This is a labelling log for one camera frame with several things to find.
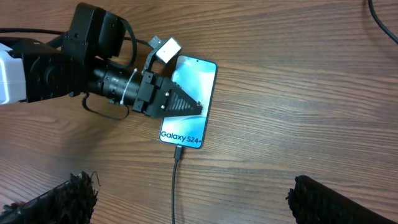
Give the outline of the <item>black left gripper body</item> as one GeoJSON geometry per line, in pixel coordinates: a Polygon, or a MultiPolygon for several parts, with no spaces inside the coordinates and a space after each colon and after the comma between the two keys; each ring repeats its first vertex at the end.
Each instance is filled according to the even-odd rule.
{"type": "Polygon", "coordinates": [[[155,98],[163,80],[164,77],[156,73],[144,72],[132,110],[144,115],[155,115],[155,112],[160,109],[155,98]]]}

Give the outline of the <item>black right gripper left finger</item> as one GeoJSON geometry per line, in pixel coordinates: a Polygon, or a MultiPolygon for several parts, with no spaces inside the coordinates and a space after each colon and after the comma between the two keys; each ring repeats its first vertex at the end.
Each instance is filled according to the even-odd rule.
{"type": "Polygon", "coordinates": [[[91,174],[71,174],[66,182],[28,202],[4,205],[1,224],[87,224],[98,193],[91,174]]]}

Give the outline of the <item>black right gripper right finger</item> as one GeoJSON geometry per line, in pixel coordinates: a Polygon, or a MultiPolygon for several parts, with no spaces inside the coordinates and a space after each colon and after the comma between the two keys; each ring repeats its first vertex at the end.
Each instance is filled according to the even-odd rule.
{"type": "Polygon", "coordinates": [[[298,224],[396,224],[306,175],[296,176],[286,200],[298,224]]]}

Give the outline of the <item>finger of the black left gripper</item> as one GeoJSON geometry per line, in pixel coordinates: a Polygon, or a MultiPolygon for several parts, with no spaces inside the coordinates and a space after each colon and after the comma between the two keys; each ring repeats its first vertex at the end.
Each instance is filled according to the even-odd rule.
{"type": "Polygon", "coordinates": [[[199,115],[203,106],[185,93],[182,88],[169,78],[164,78],[155,102],[160,109],[152,115],[153,118],[199,115]]]}

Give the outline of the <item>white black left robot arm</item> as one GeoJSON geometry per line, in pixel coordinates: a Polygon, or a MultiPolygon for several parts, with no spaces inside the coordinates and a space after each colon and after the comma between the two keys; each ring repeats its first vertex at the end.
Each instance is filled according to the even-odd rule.
{"type": "Polygon", "coordinates": [[[23,38],[21,28],[1,29],[1,104],[96,94],[128,111],[152,118],[199,115],[202,104],[171,79],[152,71],[153,63],[169,63],[180,53],[175,39],[153,37],[144,68],[114,58],[124,41],[136,48],[139,39],[127,20],[100,7],[81,2],[70,28],[55,31],[43,43],[23,38]]]}

